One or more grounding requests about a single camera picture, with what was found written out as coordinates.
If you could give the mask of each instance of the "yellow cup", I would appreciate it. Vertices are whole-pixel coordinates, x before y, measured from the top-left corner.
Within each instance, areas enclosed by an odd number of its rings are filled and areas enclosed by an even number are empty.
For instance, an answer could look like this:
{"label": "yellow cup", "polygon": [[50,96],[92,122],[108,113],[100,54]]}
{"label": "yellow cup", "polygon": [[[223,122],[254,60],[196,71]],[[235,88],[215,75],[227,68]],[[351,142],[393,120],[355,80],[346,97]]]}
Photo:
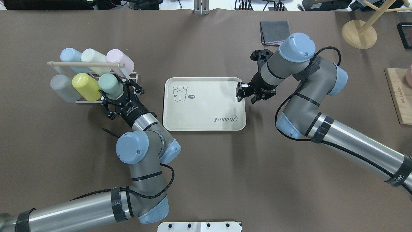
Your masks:
{"label": "yellow cup", "polygon": [[75,75],[72,85],[89,102],[97,101],[102,97],[99,93],[99,83],[85,73]]}

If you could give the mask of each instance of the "round wooden base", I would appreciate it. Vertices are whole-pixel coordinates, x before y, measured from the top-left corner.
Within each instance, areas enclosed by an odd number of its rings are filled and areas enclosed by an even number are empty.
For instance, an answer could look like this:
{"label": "round wooden base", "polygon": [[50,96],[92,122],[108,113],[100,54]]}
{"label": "round wooden base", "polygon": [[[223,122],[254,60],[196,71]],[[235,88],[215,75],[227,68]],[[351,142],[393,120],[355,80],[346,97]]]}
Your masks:
{"label": "round wooden base", "polygon": [[367,49],[376,43],[377,35],[375,29],[370,26],[360,35],[359,30],[365,24],[362,20],[352,20],[342,27],[342,36],[348,44],[360,49]]}

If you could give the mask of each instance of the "wooden mug tree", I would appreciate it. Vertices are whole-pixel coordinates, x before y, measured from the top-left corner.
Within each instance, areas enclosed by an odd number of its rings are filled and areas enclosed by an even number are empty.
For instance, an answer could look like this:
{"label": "wooden mug tree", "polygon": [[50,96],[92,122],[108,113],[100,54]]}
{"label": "wooden mug tree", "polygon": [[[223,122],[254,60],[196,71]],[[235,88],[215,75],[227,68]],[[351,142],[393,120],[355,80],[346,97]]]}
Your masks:
{"label": "wooden mug tree", "polygon": [[[372,3],[364,0],[367,6],[376,10],[376,12],[365,22],[362,20],[352,20],[342,27],[342,35],[348,44],[353,47],[360,49],[367,49],[372,47],[376,43],[377,35],[375,29],[372,27],[372,24],[385,12],[394,12],[400,10],[411,10],[412,7],[407,8],[396,8],[389,9],[389,7],[396,0],[386,0],[381,7],[376,7]],[[403,2],[409,6],[408,0],[403,0]]]}

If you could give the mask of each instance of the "robotic arm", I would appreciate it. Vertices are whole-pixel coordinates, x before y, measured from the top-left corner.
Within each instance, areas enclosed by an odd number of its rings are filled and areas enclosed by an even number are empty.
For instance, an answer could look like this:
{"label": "robotic arm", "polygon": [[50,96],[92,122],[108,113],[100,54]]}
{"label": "robotic arm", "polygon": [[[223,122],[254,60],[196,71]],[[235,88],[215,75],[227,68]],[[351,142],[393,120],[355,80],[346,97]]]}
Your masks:
{"label": "robotic arm", "polygon": [[[180,153],[180,145],[139,101],[143,89],[133,81],[122,81],[124,93],[110,99],[106,93],[101,107],[114,119],[120,114],[134,130],[119,137],[116,153],[129,164],[131,182],[92,192],[69,202],[45,209],[31,209],[19,215],[0,214],[0,232],[75,232],[119,223],[138,217],[143,224],[154,223],[167,216],[169,204],[166,189],[174,172],[166,164]],[[115,105],[115,112],[108,105]],[[172,170],[172,179],[165,187],[160,166]]]}
{"label": "robotic arm", "polygon": [[[300,81],[296,91],[276,113],[276,128],[296,141],[324,143],[345,151],[345,156],[376,173],[394,187],[403,186],[412,194],[412,158],[396,152],[366,135],[318,111],[326,95],[335,95],[346,85],[347,73],[315,54],[315,44],[302,33],[294,33],[279,49],[255,51],[251,59],[259,71],[248,84],[238,83],[236,96],[255,95],[252,104],[276,94],[276,87],[292,75]],[[280,108],[287,102],[279,119]],[[302,135],[309,139],[298,139]]]}

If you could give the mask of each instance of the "black monitor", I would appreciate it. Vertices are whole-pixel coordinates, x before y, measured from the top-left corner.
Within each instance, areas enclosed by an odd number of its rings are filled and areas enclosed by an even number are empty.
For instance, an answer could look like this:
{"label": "black monitor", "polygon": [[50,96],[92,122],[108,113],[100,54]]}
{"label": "black monitor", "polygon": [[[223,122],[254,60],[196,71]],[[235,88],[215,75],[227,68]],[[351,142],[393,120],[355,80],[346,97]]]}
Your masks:
{"label": "black monitor", "polygon": [[39,10],[93,9],[86,0],[4,0],[4,7]]}

